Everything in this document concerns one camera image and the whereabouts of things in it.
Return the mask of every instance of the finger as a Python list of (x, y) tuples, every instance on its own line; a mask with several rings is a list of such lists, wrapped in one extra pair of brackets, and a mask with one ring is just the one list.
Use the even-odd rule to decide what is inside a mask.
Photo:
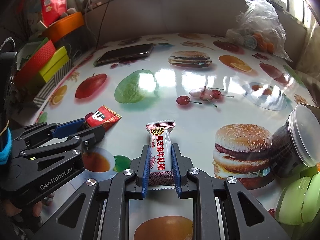
[(15, 216), (21, 212), (21, 209), (15, 207), (9, 199), (3, 201), (3, 206), (8, 217)]
[(40, 217), (41, 210), (42, 210), (42, 202), (39, 201), (38, 203), (34, 204), (34, 206), (32, 207), (32, 214), (33, 214), (36, 218), (37, 218), (37, 217)]

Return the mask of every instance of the striped box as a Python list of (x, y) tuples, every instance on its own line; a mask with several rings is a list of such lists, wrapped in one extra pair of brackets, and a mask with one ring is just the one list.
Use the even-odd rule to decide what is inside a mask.
[(58, 85), (58, 83), (67, 75), (67, 73), (73, 68), (71, 59), (65, 63), (54, 76), (46, 83), (46, 85), (39, 91), (36, 97), (33, 99), (35, 105), (40, 108), (45, 100), (48, 98), (52, 90)]

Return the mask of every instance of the black smartphone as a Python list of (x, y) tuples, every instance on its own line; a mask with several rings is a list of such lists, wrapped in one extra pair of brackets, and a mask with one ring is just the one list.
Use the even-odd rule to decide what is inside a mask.
[(153, 49), (153, 43), (135, 45), (130, 47), (124, 47), (121, 49), (114, 49), (107, 51), (96, 62), (96, 66), (103, 65), (109, 62), (133, 59), (140, 57), (148, 57)]

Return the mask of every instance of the clear plastic bag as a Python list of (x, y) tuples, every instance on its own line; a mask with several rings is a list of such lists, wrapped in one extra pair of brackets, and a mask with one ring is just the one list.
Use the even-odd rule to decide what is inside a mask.
[(227, 40), (292, 61), (284, 50), (285, 30), (274, 7), (266, 0), (246, 2), (249, 8), (237, 16), (238, 28), (227, 31)]

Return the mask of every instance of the clear lid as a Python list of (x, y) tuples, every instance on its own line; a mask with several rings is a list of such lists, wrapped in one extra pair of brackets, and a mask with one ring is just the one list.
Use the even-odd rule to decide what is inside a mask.
[(304, 164), (313, 167), (320, 163), (320, 124), (311, 110), (298, 104), (289, 116), (289, 126)]

